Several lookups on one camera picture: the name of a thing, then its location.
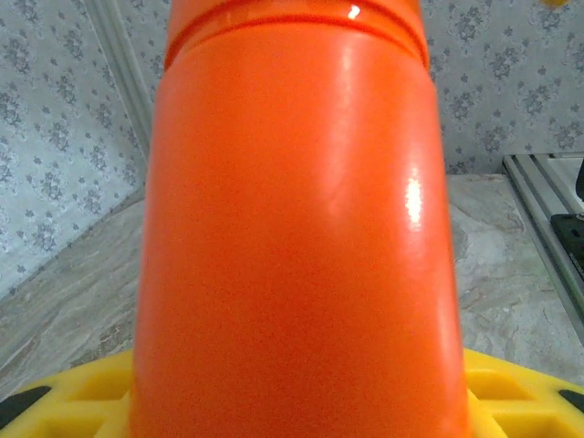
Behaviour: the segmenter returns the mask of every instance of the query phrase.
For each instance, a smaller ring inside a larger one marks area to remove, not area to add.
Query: orange bottle
[[[413,0],[173,0],[133,438],[468,438]]]

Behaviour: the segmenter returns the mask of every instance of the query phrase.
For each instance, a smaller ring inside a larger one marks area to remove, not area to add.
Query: yellow base
[[[584,413],[558,393],[584,389],[470,350],[464,360],[474,438],[584,437]],[[0,438],[127,438],[130,381],[130,351],[37,381],[23,391],[51,390]]]

